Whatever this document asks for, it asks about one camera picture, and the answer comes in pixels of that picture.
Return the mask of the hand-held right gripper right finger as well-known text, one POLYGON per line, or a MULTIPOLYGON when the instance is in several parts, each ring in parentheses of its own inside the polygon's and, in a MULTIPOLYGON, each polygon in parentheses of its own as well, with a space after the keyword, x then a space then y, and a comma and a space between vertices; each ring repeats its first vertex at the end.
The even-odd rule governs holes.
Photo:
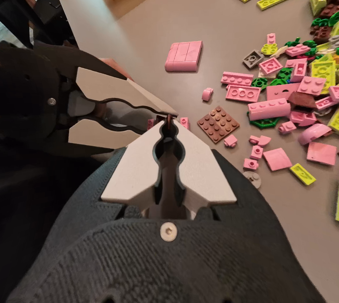
POLYGON ((210 147, 174 120, 176 141, 183 147, 179 181, 184 187, 183 205, 193 219, 198 210, 214 205, 234 204, 237 199, 210 147))

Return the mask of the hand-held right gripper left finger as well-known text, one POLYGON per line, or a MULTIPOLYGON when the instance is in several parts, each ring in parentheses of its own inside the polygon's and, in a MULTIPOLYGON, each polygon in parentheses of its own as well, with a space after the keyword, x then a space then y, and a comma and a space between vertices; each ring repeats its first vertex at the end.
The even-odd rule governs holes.
POLYGON ((108 181, 101 200, 108 203, 134 205, 141 212, 155 203, 155 186, 159 164, 153 155, 154 146, 162 139, 164 121, 130 143, 108 181))

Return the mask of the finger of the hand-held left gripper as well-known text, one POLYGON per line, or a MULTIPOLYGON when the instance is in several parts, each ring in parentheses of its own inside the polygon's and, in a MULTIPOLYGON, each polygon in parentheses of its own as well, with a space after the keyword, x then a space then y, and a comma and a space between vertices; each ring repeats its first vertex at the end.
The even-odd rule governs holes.
POLYGON ((83 118, 70 128, 70 143, 117 149, 126 147, 145 132, 132 126, 109 124, 101 119, 83 118))
POLYGON ((130 79, 123 80, 78 68, 76 84, 84 96, 92 101, 99 103, 120 101, 134 109, 149 109, 156 114, 178 116, 171 106, 130 79))

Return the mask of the pink rounded tile block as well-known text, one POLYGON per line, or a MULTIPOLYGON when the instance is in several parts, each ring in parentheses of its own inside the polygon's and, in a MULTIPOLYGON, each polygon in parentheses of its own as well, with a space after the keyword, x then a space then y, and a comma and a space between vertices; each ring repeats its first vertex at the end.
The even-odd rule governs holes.
POLYGON ((172 43, 165 62, 167 72, 197 72, 202 41, 172 43))

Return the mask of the pile of mixed toy bricks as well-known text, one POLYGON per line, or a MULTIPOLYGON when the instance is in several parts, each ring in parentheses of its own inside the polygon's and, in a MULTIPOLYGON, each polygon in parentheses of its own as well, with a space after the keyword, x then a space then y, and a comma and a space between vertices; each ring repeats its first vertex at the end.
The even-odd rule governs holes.
POLYGON ((261 88, 257 102, 285 98, 291 104, 290 114, 251 121, 250 103, 226 99, 225 106, 231 112, 243 110, 236 119, 249 122, 244 128, 252 150, 244 159, 245 175, 257 173, 262 159, 272 173, 284 176, 288 170, 294 181, 281 176, 268 185, 274 191, 281 188, 285 202, 298 203, 302 199, 298 182, 306 188, 306 204, 301 206, 307 216, 329 209, 338 221, 338 176, 334 175, 338 143, 328 138, 338 135, 338 36, 332 34, 333 27, 338 29, 338 1, 309 4, 312 39, 297 37, 278 47, 276 34, 268 34, 260 51, 265 58, 255 67, 258 75, 251 84, 261 88))

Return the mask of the person's left hand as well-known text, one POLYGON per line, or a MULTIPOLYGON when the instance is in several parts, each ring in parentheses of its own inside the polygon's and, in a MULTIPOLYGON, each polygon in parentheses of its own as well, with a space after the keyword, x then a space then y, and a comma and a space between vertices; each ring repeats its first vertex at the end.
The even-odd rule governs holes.
POLYGON ((126 78, 133 81, 133 79, 129 75, 129 73, 124 68, 122 68, 114 59, 112 59, 112 58, 101 58, 100 60, 103 61, 108 66, 114 68, 116 71, 118 71, 119 73, 124 75, 126 78))

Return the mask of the brown square studded plate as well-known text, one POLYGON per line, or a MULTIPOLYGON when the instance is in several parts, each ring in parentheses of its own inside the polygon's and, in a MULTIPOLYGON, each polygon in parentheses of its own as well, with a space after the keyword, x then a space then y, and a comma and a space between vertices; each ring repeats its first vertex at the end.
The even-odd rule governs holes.
POLYGON ((197 121, 197 125, 214 144, 224 140, 240 127, 240 123, 221 106, 204 115, 197 121))

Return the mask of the person's black jacket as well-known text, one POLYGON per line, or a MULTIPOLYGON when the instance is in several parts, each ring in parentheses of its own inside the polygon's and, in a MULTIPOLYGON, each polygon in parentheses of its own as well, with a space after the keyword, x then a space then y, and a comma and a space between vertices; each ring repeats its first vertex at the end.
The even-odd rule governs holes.
POLYGON ((5 302, 39 254, 65 203, 102 162, 24 149, 0 152, 0 300, 5 302))

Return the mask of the wide pink plate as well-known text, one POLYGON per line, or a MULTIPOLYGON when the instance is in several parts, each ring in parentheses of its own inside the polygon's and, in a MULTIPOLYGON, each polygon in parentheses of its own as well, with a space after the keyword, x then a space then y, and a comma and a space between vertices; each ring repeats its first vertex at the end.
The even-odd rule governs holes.
POLYGON ((261 88, 259 87, 229 85, 225 99, 256 103, 260 93, 261 88))

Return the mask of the long pink curved brick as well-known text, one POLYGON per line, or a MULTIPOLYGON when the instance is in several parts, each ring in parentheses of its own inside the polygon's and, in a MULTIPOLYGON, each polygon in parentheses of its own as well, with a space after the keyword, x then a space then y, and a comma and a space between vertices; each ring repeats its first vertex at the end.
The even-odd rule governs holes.
POLYGON ((291 104, 285 98, 248 104, 249 119, 262 120, 277 117, 287 117, 291 104))

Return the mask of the dark furniture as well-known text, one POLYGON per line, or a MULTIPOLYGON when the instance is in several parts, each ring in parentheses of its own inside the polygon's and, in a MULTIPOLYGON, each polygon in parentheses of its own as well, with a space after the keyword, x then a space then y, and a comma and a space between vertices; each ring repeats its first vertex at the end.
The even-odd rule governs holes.
POLYGON ((78 47, 60 0, 0 0, 1 23, 28 48, 36 41, 78 47))

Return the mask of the narrow pink plate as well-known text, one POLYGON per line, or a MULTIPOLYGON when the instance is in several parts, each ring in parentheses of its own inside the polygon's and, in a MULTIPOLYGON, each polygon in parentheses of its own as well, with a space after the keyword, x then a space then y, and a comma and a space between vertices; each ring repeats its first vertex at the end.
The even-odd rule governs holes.
POLYGON ((253 78, 253 74, 223 72, 221 83, 236 86, 251 86, 253 78))

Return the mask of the grey square plate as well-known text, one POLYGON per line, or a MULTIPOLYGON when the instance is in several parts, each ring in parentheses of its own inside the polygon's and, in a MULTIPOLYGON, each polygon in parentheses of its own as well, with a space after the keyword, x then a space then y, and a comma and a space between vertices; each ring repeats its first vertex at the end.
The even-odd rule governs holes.
POLYGON ((243 60, 242 63, 248 68, 252 69, 264 60, 265 56, 258 50, 251 51, 243 60))

